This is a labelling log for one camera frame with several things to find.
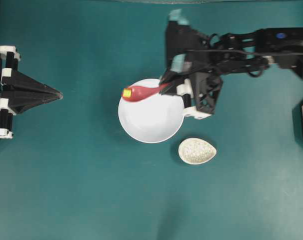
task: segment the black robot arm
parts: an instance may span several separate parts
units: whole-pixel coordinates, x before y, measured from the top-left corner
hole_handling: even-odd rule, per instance
[[[185,116],[203,119],[215,112],[222,75],[257,78],[271,64],[291,69],[303,80],[303,28],[266,28],[247,34],[206,35],[192,29],[180,10],[169,15],[166,71],[160,93],[183,97]],[[252,47],[253,52],[245,51]]]

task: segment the yellow tip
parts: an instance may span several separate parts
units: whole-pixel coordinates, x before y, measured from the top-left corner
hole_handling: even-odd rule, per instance
[[[122,91],[122,96],[124,98],[130,98],[132,95],[132,90],[131,89],[128,89],[128,88],[125,88],[123,91]]]

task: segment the white bracket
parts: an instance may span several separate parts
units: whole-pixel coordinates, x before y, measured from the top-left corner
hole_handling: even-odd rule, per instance
[[[1,80],[0,83],[3,85],[3,77],[11,77],[12,76],[12,68],[3,68],[1,70]]]
[[[6,128],[0,128],[0,139],[12,139],[13,132],[8,131]]]
[[[10,114],[12,114],[13,116],[16,116],[16,115],[17,115],[16,112],[14,112],[14,111],[8,106],[8,101],[9,101],[8,98],[1,98],[1,97],[0,97],[0,110],[1,110],[1,109],[7,109],[8,112],[9,112]]]
[[[5,60],[7,56],[7,52],[12,52],[14,53],[14,59],[17,59],[18,61],[21,60],[21,55],[16,51],[15,46],[7,46],[7,45],[2,45],[0,46],[0,57],[1,59]]]
[[[209,113],[197,111],[196,106],[184,108],[182,114],[184,117],[194,117],[197,120],[205,119],[211,116],[211,114]]]
[[[190,98],[193,99],[194,93],[193,93],[191,80],[186,78],[184,80],[184,84],[180,84],[176,87],[176,92],[177,92],[177,95],[179,95],[179,96],[189,94]],[[211,114],[209,114],[209,113],[197,111],[196,106],[190,106],[190,107],[184,108],[182,114],[184,117],[194,117],[197,120],[208,118],[211,116]]]
[[[176,87],[176,92],[179,96],[189,94],[192,99],[194,98],[192,84],[188,78],[184,80],[184,84],[180,84]]]

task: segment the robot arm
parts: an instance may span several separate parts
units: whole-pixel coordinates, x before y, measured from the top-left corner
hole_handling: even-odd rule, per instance
[[[19,72],[20,60],[15,46],[0,46],[0,139],[13,138],[13,116],[63,98],[61,92]]]
[[[186,117],[203,119],[215,113],[222,75],[247,73],[257,78],[270,64],[278,64],[303,79],[303,28],[228,33],[212,44],[215,36],[192,29],[180,10],[169,15],[165,34],[167,69],[160,79],[160,84],[169,85],[160,93],[182,96]],[[248,47],[254,47],[254,52],[244,50]]]

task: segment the white bowl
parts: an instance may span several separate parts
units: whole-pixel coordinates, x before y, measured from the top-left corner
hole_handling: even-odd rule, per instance
[[[149,78],[134,85],[156,88],[159,79]],[[123,129],[132,138],[148,144],[155,144],[171,138],[181,127],[184,116],[184,102],[180,96],[159,93],[138,102],[120,98],[118,117]]]

